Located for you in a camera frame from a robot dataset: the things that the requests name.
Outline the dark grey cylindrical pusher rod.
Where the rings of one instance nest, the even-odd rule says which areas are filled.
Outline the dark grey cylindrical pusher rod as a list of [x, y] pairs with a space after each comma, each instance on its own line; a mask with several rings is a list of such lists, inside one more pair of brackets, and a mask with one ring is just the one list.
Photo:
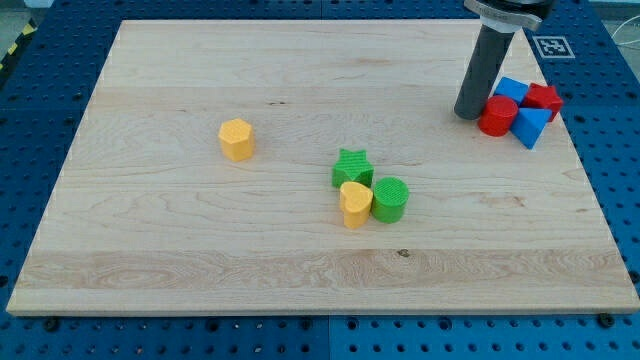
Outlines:
[[466, 120], [480, 117], [514, 33], [502, 33], [482, 25], [459, 90], [454, 113]]

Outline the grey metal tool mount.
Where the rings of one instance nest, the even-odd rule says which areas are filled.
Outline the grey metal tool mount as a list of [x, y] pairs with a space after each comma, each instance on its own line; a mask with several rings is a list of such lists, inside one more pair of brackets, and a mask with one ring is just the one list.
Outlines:
[[537, 31], [554, 4], [554, 0], [463, 1], [463, 6], [477, 14], [484, 26], [500, 33], [513, 33], [521, 28]]

